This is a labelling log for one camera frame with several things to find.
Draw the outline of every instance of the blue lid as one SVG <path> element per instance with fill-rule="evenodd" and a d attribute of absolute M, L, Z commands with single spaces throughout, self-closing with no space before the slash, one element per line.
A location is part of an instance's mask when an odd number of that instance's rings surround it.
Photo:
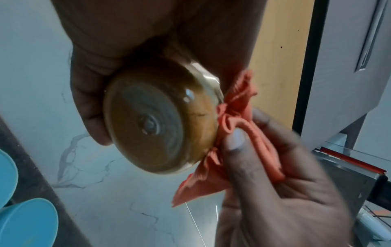
<path fill-rule="evenodd" d="M 36 198 L 0 210 L 0 246 L 51 247 L 58 216 L 53 204 Z"/>
<path fill-rule="evenodd" d="M 0 208 L 12 197 L 18 183 L 18 170 L 11 157 L 0 149 Z"/>

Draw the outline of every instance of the yellow wooden surface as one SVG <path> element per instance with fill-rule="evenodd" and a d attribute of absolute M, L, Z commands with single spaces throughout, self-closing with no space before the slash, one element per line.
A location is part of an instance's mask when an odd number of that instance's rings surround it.
<path fill-rule="evenodd" d="M 314 0 L 269 0 L 250 62 L 252 104 L 291 128 Z"/>

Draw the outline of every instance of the brown jar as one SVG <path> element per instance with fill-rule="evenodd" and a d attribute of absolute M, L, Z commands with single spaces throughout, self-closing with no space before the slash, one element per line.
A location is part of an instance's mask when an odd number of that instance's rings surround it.
<path fill-rule="evenodd" d="M 114 76 L 103 112 L 119 151 L 152 173 L 178 172 L 200 161 L 215 141 L 222 99 L 208 78 L 192 65 L 159 58 Z"/>

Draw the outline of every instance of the hand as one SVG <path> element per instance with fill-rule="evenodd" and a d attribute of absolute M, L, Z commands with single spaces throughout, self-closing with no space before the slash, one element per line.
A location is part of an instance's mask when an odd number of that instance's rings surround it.
<path fill-rule="evenodd" d="M 222 144 L 232 182 L 216 231 L 216 247 L 347 246 L 350 214 L 300 139 L 259 110 L 253 120 L 276 147 L 286 179 L 272 185 L 246 133 Z"/>
<path fill-rule="evenodd" d="M 52 0 L 73 42 L 71 90 L 98 143 L 112 143 L 102 115 L 106 84 L 135 57 L 173 47 L 220 78 L 225 91 L 247 68 L 266 0 Z"/>

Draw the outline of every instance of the crumpled fabric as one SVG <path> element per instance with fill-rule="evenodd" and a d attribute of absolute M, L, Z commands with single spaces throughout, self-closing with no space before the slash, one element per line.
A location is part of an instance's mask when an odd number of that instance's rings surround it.
<path fill-rule="evenodd" d="M 276 183 L 284 179 L 275 147 L 253 122 L 250 98 L 255 96 L 257 91 L 251 83 L 251 78 L 250 70 L 243 71 L 231 86 L 224 102 L 217 106 L 219 126 L 214 146 L 195 172 L 180 184 L 172 200 L 173 207 L 231 188 L 220 144 L 235 128 L 241 128 L 248 134 L 271 182 Z"/>

